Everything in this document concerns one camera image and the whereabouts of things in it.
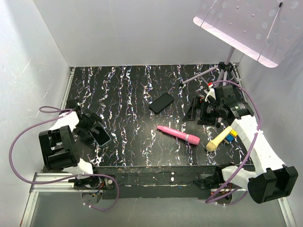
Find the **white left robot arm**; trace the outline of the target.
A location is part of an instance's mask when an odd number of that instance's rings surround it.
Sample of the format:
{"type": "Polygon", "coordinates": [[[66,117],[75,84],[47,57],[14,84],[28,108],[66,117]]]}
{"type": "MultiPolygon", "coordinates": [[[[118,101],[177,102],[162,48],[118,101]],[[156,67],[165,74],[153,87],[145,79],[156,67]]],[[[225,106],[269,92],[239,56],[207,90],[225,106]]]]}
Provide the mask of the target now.
{"type": "Polygon", "coordinates": [[[51,170],[63,170],[84,178],[90,189],[100,186],[101,178],[93,173],[92,164],[80,157],[73,133],[82,140],[94,139],[99,142],[102,129],[98,116],[88,109],[82,109],[77,99],[66,102],[67,110],[60,110],[54,125],[39,133],[39,142],[45,167],[51,170]]]}

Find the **phone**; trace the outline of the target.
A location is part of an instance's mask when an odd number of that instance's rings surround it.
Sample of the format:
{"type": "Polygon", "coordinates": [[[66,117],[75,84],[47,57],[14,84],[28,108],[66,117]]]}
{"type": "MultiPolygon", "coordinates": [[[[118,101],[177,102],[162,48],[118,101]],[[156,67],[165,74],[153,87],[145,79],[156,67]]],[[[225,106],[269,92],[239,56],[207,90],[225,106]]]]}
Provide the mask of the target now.
{"type": "Polygon", "coordinates": [[[90,134],[100,147],[107,145],[111,141],[110,136],[100,124],[94,126],[90,130],[90,134]]]}

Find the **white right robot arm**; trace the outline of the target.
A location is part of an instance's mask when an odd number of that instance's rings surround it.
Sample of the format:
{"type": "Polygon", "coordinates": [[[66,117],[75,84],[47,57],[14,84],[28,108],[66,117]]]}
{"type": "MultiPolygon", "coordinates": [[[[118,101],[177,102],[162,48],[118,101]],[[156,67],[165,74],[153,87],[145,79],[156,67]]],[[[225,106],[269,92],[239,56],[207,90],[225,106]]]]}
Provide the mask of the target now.
{"type": "Polygon", "coordinates": [[[255,117],[255,111],[247,102],[235,97],[232,85],[210,88],[205,99],[194,97],[183,121],[195,121],[197,110],[200,111],[199,125],[215,125],[219,118],[228,122],[245,146],[255,170],[245,170],[245,160],[239,166],[220,165],[213,176],[195,181],[196,185],[222,189],[234,184],[245,189],[258,204],[291,194],[298,178],[296,168],[287,166],[273,151],[260,130],[260,118],[255,117]]]}

